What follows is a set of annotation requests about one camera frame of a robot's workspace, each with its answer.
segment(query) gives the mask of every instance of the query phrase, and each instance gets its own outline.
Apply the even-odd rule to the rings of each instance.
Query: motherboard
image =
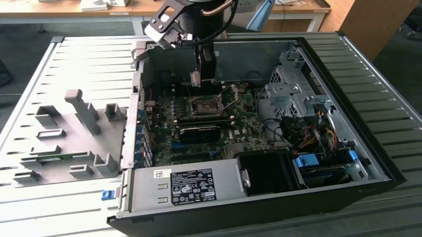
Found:
[[[146,102],[154,166],[230,159],[270,148],[254,108],[258,89],[222,85],[218,95],[182,96],[165,91]]]

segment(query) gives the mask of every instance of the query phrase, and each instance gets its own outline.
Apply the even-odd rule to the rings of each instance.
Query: black robotic end effector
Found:
[[[151,18],[147,35],[163,47],[193,46],[197,71],[191,73],[193,86],[202,81],[214,82],[217,57],[213,39],[226,30],[233,21],[238,0],[167,0]],[[225,9],[233,13],[224,25]]]

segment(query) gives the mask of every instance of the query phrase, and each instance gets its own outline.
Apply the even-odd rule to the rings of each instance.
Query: blue object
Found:
[[[182,147],[182,143],[181,142],[173,142],[171,143],[171,147]]]
[[[117,191],[115,190],[103,190],[103,196],[102,196],[102,200],[113,200],[117,199]]]
[[[218,155],[220,151],[210,151],[210,158],[214,159],[214,156]]]
[[[352,156],[352,159],[354,159],[354,160],[357,160],[358,159],[358,154],[357,154],[357,152],[356,151],[349,151],[349,154],[350,154],[350,156]]]
[[[262,27],[265,26],[265,22],[269,19],[274,3],[276,0],[265,0],[246,27],[248,30],[261,31]]]
[[[298,167],[308,167],[313,165],[320,165],[318,158],[316,154],[300,155],[297,158]]]

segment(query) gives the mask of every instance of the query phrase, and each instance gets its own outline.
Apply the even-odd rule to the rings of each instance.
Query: blue latch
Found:
[[[320,165],[318,158],[316,154],[300,155],[297,158],[298,167],[306,167],[313,165]]]
[[[113,200],[117,199],[117,191],[115,190],[103,190],[103,196],[102,196],[102,200]]]
[[[352,159],[354,159],[354,160],[357,160],[358,159],[358,154],[357,154],[357,152],[356,151],[349,151],[349,154],[350,154],[350,157],[352,157]]]

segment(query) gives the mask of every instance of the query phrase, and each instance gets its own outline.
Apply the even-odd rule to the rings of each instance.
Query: white box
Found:
[[[82,11],[107,10],[107,2],[105,0],[81,0]]]
[[[126,6],[130,0],[107,0],[110,6]]]

